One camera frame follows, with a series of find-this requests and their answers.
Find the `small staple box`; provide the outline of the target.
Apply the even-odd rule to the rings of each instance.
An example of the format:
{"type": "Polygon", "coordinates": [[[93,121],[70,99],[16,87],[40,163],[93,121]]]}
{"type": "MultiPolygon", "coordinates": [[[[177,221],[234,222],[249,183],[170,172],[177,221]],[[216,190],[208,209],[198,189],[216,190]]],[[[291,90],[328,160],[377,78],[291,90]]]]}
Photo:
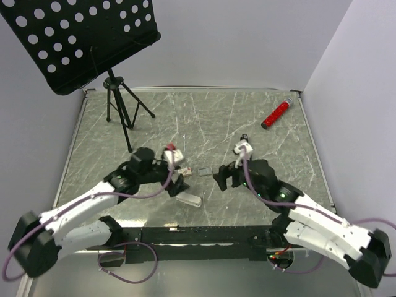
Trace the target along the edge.
{"type": "Polygon", "coordinates": [[[181,168],[178,170],[178,173],[183,175],[184,177],[192,176],[192,170],[190,167],[181,168]]]}

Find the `white stapler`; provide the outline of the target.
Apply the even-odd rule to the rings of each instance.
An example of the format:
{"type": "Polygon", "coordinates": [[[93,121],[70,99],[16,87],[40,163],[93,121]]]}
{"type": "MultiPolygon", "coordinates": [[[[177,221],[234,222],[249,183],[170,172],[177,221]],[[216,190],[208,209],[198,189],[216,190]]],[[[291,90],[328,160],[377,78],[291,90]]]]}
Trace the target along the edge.
{"type": "Polygon", "coordinates": [[[194,207],[200,207],[202,205],[202,198],[192,195],[190,193],[180,192],[178,195],[175,196],[175,198],[177,201],[194,207]]]}

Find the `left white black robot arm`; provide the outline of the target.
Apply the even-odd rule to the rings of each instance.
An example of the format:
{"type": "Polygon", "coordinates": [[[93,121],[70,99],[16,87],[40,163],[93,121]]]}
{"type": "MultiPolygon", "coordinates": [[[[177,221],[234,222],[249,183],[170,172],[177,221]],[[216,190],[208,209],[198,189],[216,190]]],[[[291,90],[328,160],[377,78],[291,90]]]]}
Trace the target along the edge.
{"type": "Polygon", "coordinates": [[[91,190],[72,201],[41,213],[22,215],[9,241],[6,262],[14,258],[30,278],[36,278],[52,268],[57,261],[81,249],[106,246],[114,249],[121,244],[122,228],[111,217],[103,217],[87,227],[79,225],[88,218],[112,208],[126,199],[140,199],[143,184],[160,183],[152,193],[163,191],[174,197],[188,188],[182,176],[173,182],[173,171],[184,161],[180,149],[168,144],[160,160],[147,147],[140,147],[130,160],[120,164],[91,190]]]}

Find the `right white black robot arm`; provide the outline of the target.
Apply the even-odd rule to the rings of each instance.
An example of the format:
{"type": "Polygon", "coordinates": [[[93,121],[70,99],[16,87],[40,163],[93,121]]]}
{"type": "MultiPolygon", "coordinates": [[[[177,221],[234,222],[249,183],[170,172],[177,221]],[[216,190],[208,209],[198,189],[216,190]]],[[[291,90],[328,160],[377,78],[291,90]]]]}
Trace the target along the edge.
{"type": "Polygon", "coordinates": [[[221,191],[227,179],[244,186],[279,216],[273,221],[271,242],[312,250],[339,263],[359,283],[377,288],[385,277],[392,253],[388,235],[348,222],[323,208],[300,189],[278,179],[266,160],[235,161],[213,174],[221,191]]]}

